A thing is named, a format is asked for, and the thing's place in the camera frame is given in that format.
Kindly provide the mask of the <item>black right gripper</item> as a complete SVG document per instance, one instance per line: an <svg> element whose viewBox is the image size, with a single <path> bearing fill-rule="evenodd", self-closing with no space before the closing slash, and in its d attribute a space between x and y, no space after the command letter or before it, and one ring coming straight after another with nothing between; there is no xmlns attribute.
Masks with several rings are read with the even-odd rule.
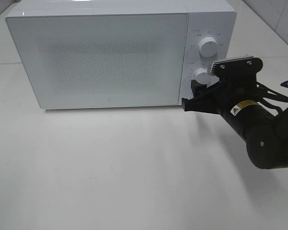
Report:
<svg viewBox="0 0 288 230"><path fill-rule="evenodd" d="M244 141L279 141L276 116L282 109L266 100L269 89L256 80L263 61L253 56L221 59L209 64L208 75L217 76L212 86L191 81L192 99L181 99L185 112L220 115ZM225 78L251 75L246 78Z"/></svg>

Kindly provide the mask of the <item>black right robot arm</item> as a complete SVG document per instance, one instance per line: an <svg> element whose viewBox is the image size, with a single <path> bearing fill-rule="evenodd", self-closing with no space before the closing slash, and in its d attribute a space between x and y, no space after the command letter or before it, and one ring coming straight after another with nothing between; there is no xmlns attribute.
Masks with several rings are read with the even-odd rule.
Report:
<svg viewBox="0 0 288 230"><path fill-rule="evenodd" d="M245 56L212 62L208 86L191 81L193 98L184 111L220 115L245 141L251 162L260 169L288 168L288 96L257 81L260 58Z"/></svg>

